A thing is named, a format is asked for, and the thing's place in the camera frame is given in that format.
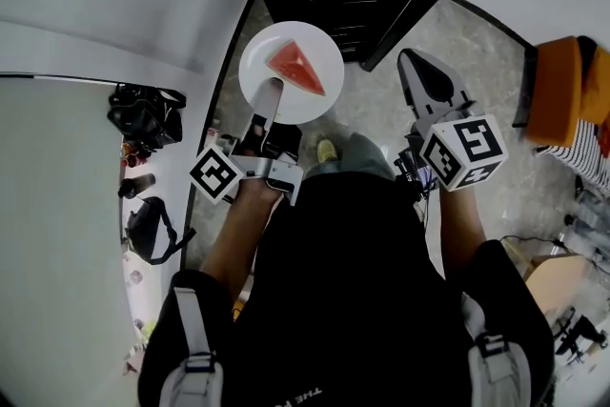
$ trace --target yellow shoe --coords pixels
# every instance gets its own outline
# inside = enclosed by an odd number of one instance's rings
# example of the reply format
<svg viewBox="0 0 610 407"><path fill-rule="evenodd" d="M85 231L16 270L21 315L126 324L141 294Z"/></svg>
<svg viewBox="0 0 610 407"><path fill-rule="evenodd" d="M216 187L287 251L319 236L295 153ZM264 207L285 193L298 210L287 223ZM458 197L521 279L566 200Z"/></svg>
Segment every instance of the yellow shoe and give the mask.
<svg viewBox="0 0 610 407"><path fill-rule="evenodd" d="M324 163L325 161L338 160L336 148L330 139L322 139L317 143L317 162Z"/></svg>

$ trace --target watermelon slice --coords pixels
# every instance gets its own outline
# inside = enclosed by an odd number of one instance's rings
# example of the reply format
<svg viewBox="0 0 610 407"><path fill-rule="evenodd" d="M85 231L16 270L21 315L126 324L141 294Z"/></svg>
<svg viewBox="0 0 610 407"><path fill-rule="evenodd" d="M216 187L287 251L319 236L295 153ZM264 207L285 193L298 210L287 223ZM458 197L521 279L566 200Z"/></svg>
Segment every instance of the watermelon slice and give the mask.
<svg viewBox="0 0 610 407"><path fill-rule="evenodd" d="M326 95L314 68L294 40L282 46L267 62L267 66L306 92Z"/></svg>

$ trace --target black handbag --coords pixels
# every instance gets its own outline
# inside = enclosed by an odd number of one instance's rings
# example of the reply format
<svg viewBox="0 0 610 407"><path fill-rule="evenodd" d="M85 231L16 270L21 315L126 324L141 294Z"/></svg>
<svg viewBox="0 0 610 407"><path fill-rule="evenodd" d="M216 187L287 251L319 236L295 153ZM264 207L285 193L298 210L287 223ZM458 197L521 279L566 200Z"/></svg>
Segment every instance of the black handbag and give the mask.
<svg viewBox="0 0 610 407"><path fill-rule="evenodd" d="M179 109L187 104L177 91L141 85L116 86L109 97L111 109L107 116L125 136L137 146L158 150L167 144L182 141Z"/></svg>
<svg viewBox="0 0 610 407"><path fill-rule="evenodd" d="M178 236L165 210L165 202L159 197L143 198L142 202L142 206L138 209L137 213L131 212L125 233L130 240L132 250L138 256L151 265L160 265L165 263L172 254L181 250L193 239L195 230L189 229L182 236L182 240L176 243L175 241ZM161 257L153 258L159 219L163 220L163 224L167 228L170 244L167 251Z"/></svg>

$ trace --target black t-shirt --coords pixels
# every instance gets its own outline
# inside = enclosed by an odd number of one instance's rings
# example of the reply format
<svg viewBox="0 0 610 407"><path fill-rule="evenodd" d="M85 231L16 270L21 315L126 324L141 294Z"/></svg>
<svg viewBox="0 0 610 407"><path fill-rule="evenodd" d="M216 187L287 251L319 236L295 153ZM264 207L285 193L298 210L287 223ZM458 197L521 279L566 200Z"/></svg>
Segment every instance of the black t-shirt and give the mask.
<svg viewBox="0 0 610 407"><path fill-rule="evenodd" d="M483 244L457 282L430 262L423 227L395 183L366 173L303 182L280 204L258 246L251 297L233 323L213 278L183 271L211 349L224 367L224 405L470 404L462 291L487 329L528 356L533 404L553 371L546 321L503 248ZM168 373L188 355L175 294L165 300L138 384L158 405Z"/></svg>

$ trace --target black sleeve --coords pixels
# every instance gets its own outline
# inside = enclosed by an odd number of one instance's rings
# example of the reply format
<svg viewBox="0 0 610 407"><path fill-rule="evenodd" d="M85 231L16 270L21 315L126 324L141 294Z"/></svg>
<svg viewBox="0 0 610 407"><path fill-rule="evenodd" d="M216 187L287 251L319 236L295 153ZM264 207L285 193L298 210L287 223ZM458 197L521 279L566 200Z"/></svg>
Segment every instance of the black sleeve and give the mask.
<svg viewBox="0 0 610 407"><path fill-rule="evenodd" d="M504 335L523 349L532 377L532 405L538 405L555 368L553 335L499 241L488 241L478 248L460 285L483 309L487 330Z"/></svg>
<svg viewBox="0 0 610 407"><path fill-rule="evenodd" d="M195 270L185 270L175 274L144 355L137 385L141 407L159 405L159 396L165 379L189 355L173 292L174 287L190 288L195 291L210 349L218 352L218 359L221 362L221 350L223 345L227 344L226 341L232 330L231 298L214 278Z"/></svg>

